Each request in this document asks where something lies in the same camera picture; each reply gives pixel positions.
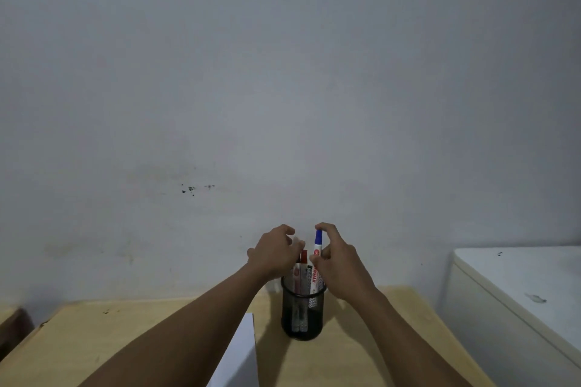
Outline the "person's left hand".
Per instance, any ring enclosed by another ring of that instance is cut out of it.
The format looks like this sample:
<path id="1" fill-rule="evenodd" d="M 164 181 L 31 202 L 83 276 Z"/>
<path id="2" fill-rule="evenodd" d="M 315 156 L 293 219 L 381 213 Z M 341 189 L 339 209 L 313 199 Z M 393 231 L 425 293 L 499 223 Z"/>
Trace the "person's left hand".
<path id="1" fill-rule="evenodd" d="M 288 273 L 295 262 L 291 262 L 291 244 L 295 229 L 282 224 L 264 233 L 257 245 L 248 249 L 248 267 L 265 284 Z"/>

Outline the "person's right hand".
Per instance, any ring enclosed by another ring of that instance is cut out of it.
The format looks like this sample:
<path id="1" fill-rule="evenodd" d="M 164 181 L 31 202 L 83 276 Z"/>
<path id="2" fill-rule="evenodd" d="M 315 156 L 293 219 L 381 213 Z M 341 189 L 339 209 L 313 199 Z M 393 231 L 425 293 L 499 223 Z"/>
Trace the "person's right hand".
<path id="1" fill-rule="evenodd" d="M 318 223 L 315 228 L 329 239 L 323 250 L 330 250 L 330 259 L 316 266 L 324 283 L 335 297 L 355 310 L 364 308 L 373 301 L 377 288 L 355 247 L 345 242 L 334 224 Z"/>

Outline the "blue cap whiteboard marker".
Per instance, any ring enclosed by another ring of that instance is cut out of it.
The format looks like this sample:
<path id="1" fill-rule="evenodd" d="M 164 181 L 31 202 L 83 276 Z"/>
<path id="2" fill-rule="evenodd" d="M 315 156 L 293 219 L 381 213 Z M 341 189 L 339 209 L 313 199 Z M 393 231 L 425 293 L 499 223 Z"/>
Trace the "blue cap whiteboard marker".
<path id="1" fill-rule="evenodd" d="M 316 230 L 314 249 L 312 251 L 312 255 L 321 256 L 322 250 L 323 250 L 323 232 L 322 230 Z M 309 308 L 315 310 L 318 305 L 318 298 L 316 294 L 319 292 L 322 283 L 320 283 L 321 280 L 320 273 L 311 259 L 309 259 L 309 265 L 310 265 Z"/>

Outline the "red cap whiteboard marker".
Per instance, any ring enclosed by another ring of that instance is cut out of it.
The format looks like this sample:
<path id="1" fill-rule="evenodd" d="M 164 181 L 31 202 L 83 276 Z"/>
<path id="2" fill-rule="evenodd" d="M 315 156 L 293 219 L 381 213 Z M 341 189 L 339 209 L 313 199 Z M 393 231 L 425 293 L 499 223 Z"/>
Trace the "red cap whiteboard marker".
<path id="1" fill-rule="evenodd" d="M 309 295 L 309 268 L 307 264 L 307 251 L 304 249 L 301 257 L 301 295 Z M 300 332 L 308 331 L 308 305 L 306 298 L 300 298 Z"/>

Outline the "person's right forearm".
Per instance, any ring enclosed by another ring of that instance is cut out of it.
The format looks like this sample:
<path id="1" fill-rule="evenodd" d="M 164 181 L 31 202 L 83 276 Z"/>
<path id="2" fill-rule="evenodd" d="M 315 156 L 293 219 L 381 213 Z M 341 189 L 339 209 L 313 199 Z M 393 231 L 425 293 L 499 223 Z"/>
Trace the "person's right forearm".
<path id="1" fill-rule="evenodd" d="M 345 298 L 369 329 L 396 387 L 472 387 L 377 288 Z"/>

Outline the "person's left forearm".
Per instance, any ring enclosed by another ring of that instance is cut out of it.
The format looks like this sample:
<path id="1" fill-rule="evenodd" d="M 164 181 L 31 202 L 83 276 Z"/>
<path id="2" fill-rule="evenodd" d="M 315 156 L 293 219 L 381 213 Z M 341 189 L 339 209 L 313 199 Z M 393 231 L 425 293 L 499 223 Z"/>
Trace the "person's left forearm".
<path id="1" fill-rule="evenodd" d="M 247 263 L 135 338 L 79 387 L 205 387 L 266 283 L 265 270 Z"/>

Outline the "white whiteboard marker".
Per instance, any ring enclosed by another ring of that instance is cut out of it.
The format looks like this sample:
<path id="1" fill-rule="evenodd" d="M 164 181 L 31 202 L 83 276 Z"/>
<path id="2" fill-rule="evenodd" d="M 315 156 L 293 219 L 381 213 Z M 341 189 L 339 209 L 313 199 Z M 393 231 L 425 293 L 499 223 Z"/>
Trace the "white whiteboard marker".
<path id="1" fill-rule="evenodd" d="M 300 294 L 301 290 L 301 263 L 300 258 L 298 258 L 294 264 L 292 283 L 293 283 L 293 293 Z M 300 300 L 293 296 L 292 297 L 292 318 L 291 318 L 291 332 L 298 333 L 300 331 Z"/>

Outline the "black mesh pen holder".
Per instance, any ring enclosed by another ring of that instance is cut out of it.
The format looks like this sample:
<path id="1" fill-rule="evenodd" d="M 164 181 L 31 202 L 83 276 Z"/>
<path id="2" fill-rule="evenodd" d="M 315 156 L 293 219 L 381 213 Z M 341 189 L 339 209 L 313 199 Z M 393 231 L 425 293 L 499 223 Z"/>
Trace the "black mesh pen holder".
<path id="1" fill-rule="evenodd" d="M 294 291 L 293 283 L 294 279 L 290 275 L 281 278 L 281 327 L 289 338 L 313 340 L 323 329 L 323 308 L 327 287 L 323 285 L 315 294 L 301 295 Z"/>

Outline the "white paper sheet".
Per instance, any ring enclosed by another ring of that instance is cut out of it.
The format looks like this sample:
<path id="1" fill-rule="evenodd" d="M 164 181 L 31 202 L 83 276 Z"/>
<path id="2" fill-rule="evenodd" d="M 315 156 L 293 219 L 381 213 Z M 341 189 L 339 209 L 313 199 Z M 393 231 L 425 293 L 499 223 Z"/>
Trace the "white paper sheet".
<path id="1" fill-rule="evenodd" d="M 206 387 L 259 387 L 252 313 L 246 313 Z"/>

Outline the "white cabinet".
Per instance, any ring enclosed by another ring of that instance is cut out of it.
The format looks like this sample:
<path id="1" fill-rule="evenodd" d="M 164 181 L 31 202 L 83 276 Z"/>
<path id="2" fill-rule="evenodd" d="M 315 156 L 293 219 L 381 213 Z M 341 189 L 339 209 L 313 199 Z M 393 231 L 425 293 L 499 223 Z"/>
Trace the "white cabinet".
<path id="1" fill-rule="evenodd" d="M 581 387 L 581 246 L 456 249 L 439 312 L 497 387 Z"/>

